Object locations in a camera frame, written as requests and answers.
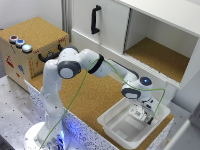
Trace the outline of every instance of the green cable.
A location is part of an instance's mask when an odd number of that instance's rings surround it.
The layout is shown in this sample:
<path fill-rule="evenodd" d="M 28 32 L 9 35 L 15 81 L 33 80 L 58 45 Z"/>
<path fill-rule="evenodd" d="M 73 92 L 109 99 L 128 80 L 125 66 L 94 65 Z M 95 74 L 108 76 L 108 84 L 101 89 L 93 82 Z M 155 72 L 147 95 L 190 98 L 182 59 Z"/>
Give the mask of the green cable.
<path fill-rule="evenodd" d="M 67 114 L 69 108 L 70 108 L 71 105 L 73 104 L 74 100 L 76 99 L 77 95 L 79 94 L 79 92 L 80 92 L 80 90 L 81 90 L 81 88 L 82 88 L 82 86 L 83 86 L 83 83 L 84 83 L 85 78 L 86 78 L 86 76 L 87 76 L 87 74 L 88 74 L 88 71 L 90 70 L 91 66 L 92 66 L 97 60 L 99 60 L 99 59 L 94 60 L 94 61 L 90 64 L 90 66 L 88 67 L 88 69 L 87 69 L 87 71 L 86 71 L 86 73 L 85 73 L 85 76 L 84 76 L 84 78 L 83 78 L 83 81 L 81 82 L 81 85 L 80 85 L 78 91 L 76 92 L 74 98 L 71 100 L 70 104 L 68 105 L 67 109 L 65 110 L 65 112 L 64 112 L 64 114 L 62 115 L 62 117 L 60 118 L 60 120 L 56 123 L 56 125 L 53 127 L 53 129 L 51 129 L 51 131 L 49 132 L 49 134 L 48 134 L 47 137 L 45 138 L 44 142 L 42 143 L 40 149 L 43 147 L 43 145 L 44 145 L 44 143 L 46 142 L 47 138 L 50 136 L 50 134 L 53 132 L 53 130 L 56 128 L 56 126 L 62 121 L 62 119 L 63 119 L 63 118 L 65 117 L 65 115 Z M 160 103 L 161 103 L 161 101 L 162 101 L 162 99 L 163 99 L 163 97 L 164 97 L 164 95 L 165 95 L 165 89 L 162 89 L 162 88 L 157 88 L 157 89 L 139 89 L 139 88 L 133 87 L 133 86 L 131 86 L 130 84 L 128 84 L 128 83 L 123 79 L 123 77 L 119 74 L 119 72 L 115 69 L 115 67 L 114 67 L 112 64 L 110 64 L 110 63 L 109 63 L 108 61 L 106 61 L 106 60 L 104 60 L 104 61 L 105 61 L 108 65 L 110 65 L 110 66 L 115 70 L 115 72 L 117 73 L 117 75 L 122 79 L 122 81 L 125 82 L 125 83 L 126 83 L 127 85 L 129 85 L 130 87 L 132 87 L 132 88 L 134 88 L 134 89 L 136 89 L 136 90 L 141 90 L 141 91 L 156 91 L 156 90 L 163 90 L 163 91 L 164 91 L 164 92 L 163 92 L 163 95 L 162 95 L 162 97 L 161 97 L 161 99 L 160 99 L 160 101 L 159 101 L 159 103 L 158 103 L 158 105 L 157 105 L 157 107 L 156 107 L 156 111 L 154 112 L 154 115 L 153 115 L 153 118 L 154 118 L 154 117 L 155 117 L 155 114 L 156 114 L 156 112 L 157 112 L 157 110 L 158 110 L 158 107 L 159 107 L 159 105 L 160 105 Z"/>

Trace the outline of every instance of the white cabinet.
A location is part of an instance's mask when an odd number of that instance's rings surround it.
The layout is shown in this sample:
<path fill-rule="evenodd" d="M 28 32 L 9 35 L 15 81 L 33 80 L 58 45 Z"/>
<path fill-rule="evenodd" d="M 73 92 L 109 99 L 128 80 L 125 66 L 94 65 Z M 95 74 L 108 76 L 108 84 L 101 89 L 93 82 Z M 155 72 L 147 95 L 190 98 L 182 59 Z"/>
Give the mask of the white cabinet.
<path fill-rule="evenodd" d="M 96 5 L 96 28 L 91 33 L 92 10 Z M 130 8 L 113 0 L 73 0 L 73 29 L 108 49 L 123 53 Z"/>
<path fill-rule="evenodd" d="M 102 8 L 96 24 L 100 32 L 92 35 L 96 5 Z M 74 0 L 72 40 L 80 49 L 90 48 L 151 77 L 155 87 L 178 89 L 200 70 L 197 14 L 200 6 L 183 0 Z"/>

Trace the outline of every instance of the brown cardboard box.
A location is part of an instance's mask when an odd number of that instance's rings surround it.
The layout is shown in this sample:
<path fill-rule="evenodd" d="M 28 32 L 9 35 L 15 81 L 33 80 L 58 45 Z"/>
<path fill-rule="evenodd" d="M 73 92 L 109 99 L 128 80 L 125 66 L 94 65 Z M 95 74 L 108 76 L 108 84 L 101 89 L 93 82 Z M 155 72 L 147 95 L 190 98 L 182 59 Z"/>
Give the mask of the brown cardboard box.
<path fill-rule="evenodd" d="M 32 46 L 31 53 L 23 53 L 22 49 L 10 44 L 9 38 L 17 35 Z M 0 50 L 7 75 L 25 90 L 27 81 L 42 73 L 44 62 L 38 58 L 59 52 L 58 45 L 69 44 L 69 35 L 47 21 L 36 17 L 0 31 Z"/>

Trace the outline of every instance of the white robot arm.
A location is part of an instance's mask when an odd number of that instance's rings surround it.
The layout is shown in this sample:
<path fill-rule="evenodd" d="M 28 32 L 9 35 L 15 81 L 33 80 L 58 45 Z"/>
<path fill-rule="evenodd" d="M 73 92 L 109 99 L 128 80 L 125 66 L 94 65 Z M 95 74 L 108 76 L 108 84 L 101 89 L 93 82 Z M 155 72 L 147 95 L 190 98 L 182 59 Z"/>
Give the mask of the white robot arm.
<path fill-rule="evenodd" d="M 139 78 L 139 75 L 136 72 L 131 71 L 112 60 L 106 60 L 106 62 L 104 61 L 103 56 L 94 51 L 85 49 L 79 53 L 73 46 L 66 47 L 62 50 L 58 59 L 49 60 L 45 63 L 41 98 L 46 110 L 46 115 L 45 124 L 37 134 L 39 143 L 42 143 L 45 140 L 47 134 L 64 113 L 64 108 L 59 97 L 59 91 L 62 88 L 62 79 L 71 79 L 79 74 L 81 69 L 87 70 L 90 64 L 96 59 L 98 59 L 98 61 L 96 61 L 88 71 L 90 74 L 102 78 L 107 76 L 111 71 L 115 72 L 115 70 L 107 63 L 109 62 L 131 86 L 139 89 L 152 89 L 153 84 L 149 78 Z M 137 119 L 144 121 L 148 118 L 143 107 L 151 110 L 153 113 L 155 112 L 158 101 L 152 97 L 151 91 L 140 91 L 123 83 L 121 92 L 126 98 L 130 99 L 131 103 L 140 103 L 140 108 L 137 109 L 140 110 L 140 112 L 137 112 L 134 107 L 130 111 L 130 114 Z M 62 124 L 60 123 L 48 137 L 46 144 L 48 141 L 52 141 L 53 138 L 55 139 L 56 136 L 60 135 L 61 131 Z"/>

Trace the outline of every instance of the black door handle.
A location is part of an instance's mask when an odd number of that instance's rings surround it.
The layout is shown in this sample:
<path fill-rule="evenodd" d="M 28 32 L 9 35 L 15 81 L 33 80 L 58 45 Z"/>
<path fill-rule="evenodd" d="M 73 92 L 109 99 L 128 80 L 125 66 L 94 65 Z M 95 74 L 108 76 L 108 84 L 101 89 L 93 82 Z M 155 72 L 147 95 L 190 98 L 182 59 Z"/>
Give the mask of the black door handle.
<path fill-rule="evenodd" d="M 60 44 L 58 44 L 58 49 L 60 50 L 60 52 L 62 51 L 62 47 Z M 42 62 L 47 62 L 50 59 L 54 59 L 56 57 L 59 56 L 60 52 L 57 52 L 55 54 L 52 54 L 51 56 L 47 56 L 47 57 L 43 57 L 41 54 L 38 54 L 38 58 L 42 61 Z"/>
<path fill-rule="evenodd" d="M 101 7 L 96 5 L 96 8 L 92 10 L 92 24 L 91 24 L 91 31 L 92 34 L 98 33 L 100 30 L 96 28 L 96 12 L 101 10 Z"/>

